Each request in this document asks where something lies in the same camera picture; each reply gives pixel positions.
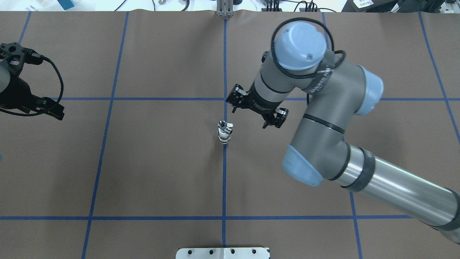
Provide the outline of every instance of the electrical wire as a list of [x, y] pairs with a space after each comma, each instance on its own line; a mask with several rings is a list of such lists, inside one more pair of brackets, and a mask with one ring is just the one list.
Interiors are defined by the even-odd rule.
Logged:
[[123, 0], [123, 3], [121, 3], [121, 5], [120, 5], [119, 7], [117, 7], [117, 8], [115, 9], [115, 11], [118, 11], [118, 9], [119, 9], [122, 5], [124, 5], [125, 3], [126, 3], [126, 0]]
[[[334, 51], [334, 39], [332, 38], [332, 34], [329, 31], [329, 29], [322, 22], [317, 21], [315, 19], [311, 19], [311, 18], [297, 17], [297, 18], [288, 19], [288, 20], [282, 22], [280, 25], [278, 25], [278, 27], [273, 32], [273, 35], [272, 35], [271, 41], [270, 41], [270, 51], [271, 51], [271, 54], [272, 54], [272, 57], [273, 57], [273, 63], [275, 63], [275, 66], [278, 68], [279, 71], [281, 71], [284, 75], [286, 75], [286, 76], [288, 76], [290, 78], [294, 78], [294, 79], [312, 78], [312, 77], [315, 76], [316, 72], [311, 73], [311, 74], [306, 74], [306, 75], [294, 75], [294, 74], [289, 73], [285, 68], [283, 68], [280, 65], [280, 63], [278, 62], [278, 57], [276, 56], [276, 52], [275, 52], [275, 37], [276, 37], [278, 31], [284, 25], [286, 25], [288, 23], [291, 23], [291, 22], [296, 22], [296, 21], [306, 21], [306, 22], [313, 23], [313, 24], [318, 24], [319, 26], [321, 26], [324, 29], [324, 31], [328, 34], [329, 40], [331, 41], [331, 50]], [[340, 57], [340, 59], [334, 64], [333, 69], [337, 68], [345, 60], [345, 56], [346, 56], [345, 51], [343, 51], [343, 50], [334, 51], [334, 54], [342, 54], [342, 57]]]
[[329, 9], [329, 8], [315, 8], [315, 9], [311, 9], [310, 12], [316, 12], [317, 10], [322, 10], [322, 9], [337, 12], [337, 11], [334, 11], [334, 10]]
[[190, 5], [190, 0], [186, 0], [185, 7], [181, 10], [181, 12], [184, 12], [185, 10], [187, 10], [187, 8], [189, 8], [189, 5]]
[[307, 9], [307, 6], [308, 6], [307, 1], [300, 1], [300, 2], [297, 2], [297, 5], [296, 5], [295, 8], [294, 8], [294, 12], [295, 12], [295, 10], [297, 10], [297, 7], [298, 7], [301, 3], [305, 3], [305, 9]]
[[45, 113], [45, 112], [47, 112], [47, 111], [49, 111], [49, 110], [52, 110], [54, 107], [56, 107], [56, 106], [59, 104], [59, 102], [60, 102], [61, 99], [62, 99], [62, 95], [64, 94], [64, 82], [63, 82], [63, 80], [62, 80], [61, 73], [59, 73], [58, 68], [57, 68], [56, 65], [51, 61], [51, 59], [49, 59], [49, 58], [47, 58], [47, 57], [45, 57], [45, 56], [43, 56], [43, 55], [41, 55], [41, 58], [42, 58], [44, 61], [50, 63], [51, 66], [53, 66], [54, 70], [56, 71], [57, 76], [59, 77], [59, 82], [60, 82], [60, 84], [61, 84], [61, 91], [59, 92], [59, 97], [58, 97], [58, 99], [56, 100], [56, 103], [55, 103], [53, 106], [51, 106], [51, 108], [49, 108], [49, 109], [43, 109], [43, 110], [41, 110], [41, 111], [38, 111], [37, 113], [32, 113], [32, 114], [11, 112], [11, 111], [8, 111], [8, 110], [5, 110], [5, 109], [1, 109], [1, 108], [0, 108], [0, 112], [4, 112], [4, 113], [11, 114], [11, 115], [16, 115], [16, 116], [22, 116], [22, 117], [32, 117], [32, 116], [37, 116], [37, 115], [43, 114], [43, 113]]

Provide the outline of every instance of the blue grid line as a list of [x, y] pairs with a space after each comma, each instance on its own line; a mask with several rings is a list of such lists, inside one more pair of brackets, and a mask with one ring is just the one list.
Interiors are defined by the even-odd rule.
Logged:
[[358, 218], [356, 216], [355, 198], [353, 197], [352, 192], [350, 192], [350, 202], [351, 202], [351, 212], [353, 213], [353, 223], [355, 225], [355, 236], [356, 236], [356, 245], [358, 247], [358, 256], [359, 256], [359, 259], [362, 259], [361, 239], [359, 238], [359, 228], [358, 228]]
[[[63, 97], [62, 100], [160, 100], [160, 101], [223, 101], [220, 97]], [[305, 97], [288, 97], [285, 101], [305, 101]], [[381, 98], [380, 101], [460, 101], [460, 98]]]
[[[227, 121], [227, 19], [224, 20], [224, 121]], [[227, 216], [227, 145], [223, 147], [222, 162], [222, 247], [226, 247]]]
[[104, 157], [105, 143], [107, 141], [107, 133], [109, 131], [110, 116], [111, 116], [111, 113], [112, 113], [112, 107], [113, 107], [113, 103], [114, 103], [113, 99], [114, 99], [114, 96], [115, 96], [116, 83], [117, 83], [117, 79], [118, 79], [118, 71], [120, 69], [121, 55], [123, 54], [123, 44], [125, 42], [126, 28], [127, 28], [127, 25], [128, 25], [128, 17], [129, 17], [129, 12], [126, 12], [125, 25], [123, 27], [123, 35], [121, 36], [120, 50], [119, 50], [119, 53], [118, 53], [118, 61], [117, 61], [116, 70], [115, 70], [114, 84], [113, 84], [113, 87], [112, 87], [112, 95], [111, 95], [110, 104], [109, 104], [109, 111], [107, 112], [107, 120], [105, 122], [104, 136], [103, 136], [103, 139], [102, 139], [101, 153], [100, 153], [100, 156], [99, 156], [98, 171], [96, 173], [96, 180], [94, 181], [94, 189], [93, 189], [93, 192], [92, 192], [91, 207], [90, 207], [90, 211], [89, 211], [89, 219], [88, 219], [88, 225], [86, 227], [85, 242], [83, 243], [83, 251], [81, 253], [81, 259], [85, 259], [85, 257], [86, 257], [86, 248], [88, 247], [89, 233], [91, 231], [92, 215], [94, 213], [94, 204], [96, 203], [96, 194], [98, 192], [99, 177], [100, 177], [101, 168], [102, 168], [102, 159]]
[[441, 76], [439, 75], [439, 71], [437, 70], [437, 66], [436, 66], [436, 62], [435, 62], [434, 57], [433, 57], [433, 53], [431, 52], [431, 47], [430, 47], [430, 43], [428, 42], [428, 37], [426, 36], [425, 25], [423, 23], [423, 18], [422, 18], [422, 13], [421, 12], [419, 12], [419, 20], [420, 20], [420, 25], [422, 26], [422, 31], [423, 31], [423, 36], [425, 38], [426, 47], [428, 48], [428, 53], [430, 55], [431, 62], [433, 63], [434, 71], [436, 72], [437, 81], [439, 82], [439, 87], [441, 88], [441, 92], [443, 93], [444, 100], [446, 102], [447, 111], [449, 112], [450, 120], [452, 121], [452, 125], [454, 126], [455, 134], [457, 135], [457, 140], [460, 143], [459, 130], [457, 128], [457, 124], [455, 123], [455, 118], [454, 118], [454, 115], [452, 114], [452, 110], [450, 109], [450, 104], [449, 104], [449, 101], [447, 100], [446, 91], [444, 89], [444, 85], [443, 85], [443, 82], [441, 80]]
[[227, 216], [227, 220], [318, 220], [353, 219], [353, 216]]
[[[326, 26], [326, 15], [322, 12], [322, 23]], [[329, 36], [326, 30], [324, 30], [324, 38], [326, 39], [326, 48], [329, 49]]]
[[0, 216], [0, 220], [88, 220], [89, 217], [73, 216]]
[[[352, 215], [317, 215], [317, 216], [225, 216], [226, 220], [328, 220], [354, 219]], [[90, 217], [79, 216], [0, 216], [0, 220], [89, 220]], [[356, 215], [357, 219], [410, 219], [408, 215]], [[165, 221], [165, 220], [222, 220], [222, 216], [93, 216], [91, 220], [107, 221]]]
[[225, 98], [212, 98], [212, 97], [114, 97], [114, 100], [222, 101], [222, 100], [225, 100]]
[[29, 14], [27, 15], [26, 23], [24, 24], [23, 31], [21, 32], [21, 36], [19, 37], [19, 41], [18, 41], [19, 44], [21, 44], [21, 42], [23, 41], [24, 34], [26, 33], [27, 25], [29, 24], [29, 21], [30, 21], [30, 16], [32, 16], [32, 11], [29, 11]]
[[93, 220], [149, 220], [149, 221], [163, 221], [163, 220], [222, 220], [221, 216], [174, 216], [174, 217], [162, 217], [162, 216], [131, 216], [131, 217], [104, 217], [94, 216]]

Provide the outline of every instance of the metal object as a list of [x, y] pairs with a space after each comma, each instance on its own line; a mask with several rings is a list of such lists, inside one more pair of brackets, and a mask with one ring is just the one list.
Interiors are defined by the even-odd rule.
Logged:
[[267, 247], [182, 248], [176, 259], [270, 259]]
[[219, 121], [217, 124], [217, 134], [222, 144], [227, 144], [231, 139], [231, 133], [233, 132], [233, 123], [228, 123], [224, 120]]
[[4, 113], [25, 116], [21, 113], [6, 111], [18, 109], [26, 115], [35, 116], [47, 114], [62, 120], [64, 107], [49, 97], [38, 97], [31, 93], [29, 85], [22, 80], [21, 74], [24, 64], [40, 65], [43, 61], [53, 65], [61, 82], [63, 82], [54, 63], [35, 50], [22, 47], [19, 43], [0, 44], [0, 108]]
[[457, 211], [457, 201], [449, 190], [378, 157], [374, 176], [361, 193], [432, 226], [451, 222]]
[[342, 175], [335, 181], [341, 186], [348, 186], [354, 183], [362, 172], [363, 164], [364, 154], [361, 149], [350, 146], [350, 161]]
[[[344, 60], [344, 56], [341, 59], [336, 56], [344, 51], [325, 50], [323, 36], [298, 22], [302, 18], [295, 20], [297, 24], [291, 28], [297, 28], [298, 33], [286, 34], [285, 40], [278, 45], [276, 58], [275, 44], [283, 34], [273, 41], [277, 30], [274, 32], [271, 53], [264, 53], [251, 89], [246, 93], [237, 84], [230, 92], [226, 101], [233, 105], [233, 111], [236, 108], [251, 109], [262, 115], [266, 125], [272, 122], [269, 116], [275, 112], [285, 118], [287, 111], [277, 107], [294, 88], [311, 94], [314, 98], [294, 134], [283, 169], [312, 186], [319, 184], [318, 177], [335, 181], [345, 190], [382, 201], [460, 244], [459, 193], [437, 186], [343, 141], [353, 116], [367, 114], [380, 100], [382, 80], [363, 67]], [[308, 34], [311, 45], [302, 39], [308, 31], [311, 31]], [[317, 63], [308, 59], [309, 52], [300, 51], [308, 46], [317, 48], [314, 53], [317, 56], [324, 49]], [[282, 51], [286, 49], [297, 49], [298, 53], [292, 55], [289, 51]], [[285, 66], [278, 62], [282, 59]]]
[[233, 0], [217, 0], [216, 15], [224, 18], [233, 16]]
[[[263, 83], [263, 80], [260, 77], [259, 79], [260, 83]], [[279, 102], [263, 100], [263, 97], [257, 93], [255, 84], [252, 85], [251, 89], [247, 93], [241, 85], [236, 84], [225, 101], [233, 106], [232, 113], [235, 113], [237, 108], [241, 108], [251, 109], [262, 115], [262, 118], [265, 121], [262, 127], [263, 129], [267, 126], [280, 128], [286, 121], [289, 113], [288, 109], [277, 108], [283, 100], [280, 100]]]

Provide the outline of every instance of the black strap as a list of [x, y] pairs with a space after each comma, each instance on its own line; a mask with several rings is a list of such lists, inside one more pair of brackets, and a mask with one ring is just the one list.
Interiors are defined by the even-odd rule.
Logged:
[[358, 176], [358, 178], [348, 186], [342, 186], [342, 188], [346, 188], [351, 192], [359, 192], [366, 188], [369, 182], [374, 176], [375, 172], [375, 156], [371, 152], [362, 149], [362, 153], [364, 154], [364, 164], [362, 166], [362, 172]]
[[343, 128], [341, 128], [341, 127], [339, 127], [339, 126], [337, 126], [337, 125], [334, 125], [334, 124], [332, 124], [332, 123], [330, 123], [330, 122], [328, 122], [328, 121], [325, 121], [325, 120], [323, 120], [323, 119], [320, 119], [320, 118], [318, 118], [318, 117], [315, 117], [315, 116], [313, 116], [313, 115], [310, 115], [310, 114], [305, 113], [305, 114], [304, 114], [304, 118], [309, 119], [309, 120], [312, 120], [312, 121], [314, 121], [314, 122], [318, 122], [319, 124], [323, 124], [324, 126], [326, 126], [326, 127], [328, 127], [328, 128], [331, 128], [331, 129], [333, 129], [333, 130], [335, 130], [335, 131], [338, 131], [338, 132], [340, 132], [341, 134], [344, 134], [344, 133], [345, 133], [345, 130], [344, 130]]
[[345, 169], [347, 168], [348, 163], [350, 162], [350, 155], [351, 155], [350, 145], [348, 145], [348, 143], [345, 143], [345, 144], [346, 144], [346, 146], [347, 146], [347, 154], [346, 154], [346, 160], [345, 160], [344, 166], [342, 166], [342, 169], [340, 169], [340, 173], [338, 173], [338, 175], [334, 176], [334, 177], [331, 178], [331, 179], [328, 179], [328, 180], [330, 180], [330, 181], [335, 181], [335, 180], [337, 180], [339, 177], [341, 177], [342, 174], [345, 172]]
[[455, 196], [455, 199], [457, 200], [457, 212], [455, 213], [455, 216], [452, 219], [452, 221], [445, 225], [438, 226], [438, 227], [429, 225], [439, 231], [451, 231], [451, 230], [456, 230], [457, 228], [460, 228], [460, 194], [458, 194], [457, 192], [449, 188], [446, 188], [446, 189], [449, 190]]

